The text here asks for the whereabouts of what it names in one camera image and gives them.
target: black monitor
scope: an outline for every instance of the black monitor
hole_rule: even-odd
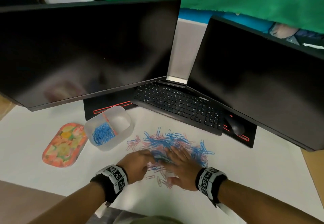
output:
[[[36,111],[166,79],[180,3],[2,7],[0,93]]]
[[[187,87],[307,150],[324,149],[324,60],[212,17]]]

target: hand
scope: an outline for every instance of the hand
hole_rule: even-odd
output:
[[[159,163],[179,177],[168,177],[167,181],[169,184],[171,183],[177,185],[189,191],[197,191],[196,177],[199,171],[202,169],[202,166],[200,166],[189,155],[185,148],[178,150],[174,146],[171,146],[171,150],[166,149],[166,152],[174,164],[165,161],[159,161]]]
[[[155,164],[154,157],[149,150],[143,150],[127,154],[117,163],[117,166],[126,171],[128,184],[133,184],[144,178],[148,162]]]

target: orange patterned tray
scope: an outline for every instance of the orange patterned tray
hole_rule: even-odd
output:
[[[43,152],[43,162],[59,168],[71,166],[77,160],[87,140],[82,125],[65,124]]]

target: plastic container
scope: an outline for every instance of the plastic container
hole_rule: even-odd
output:
[[[71,166],[77,160],[87,140],[83,125],[65,124],[44,150],[43,162],[59,168]]]
[[[109,120],[110,127],[116,132],[116,136],[108,140],[102,145],[97,145],[93,138],[93,132],[95,129]],[[132,135],[134,130],[134,124],[132,123],[131,117],[121,106],[113,106],[103,113],[91,118],[84,125],[84,131],[86,132],[91,144],[102,151],[109,151],[118,145],[120,142],[126,140]]]

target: left hand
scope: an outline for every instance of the left hand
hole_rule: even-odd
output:
[[[155,164],[154,157],[149,150],[143,150],[127,154],[117,166],[126,171],[128,184],[133,184],[144,178],[148,162]]]

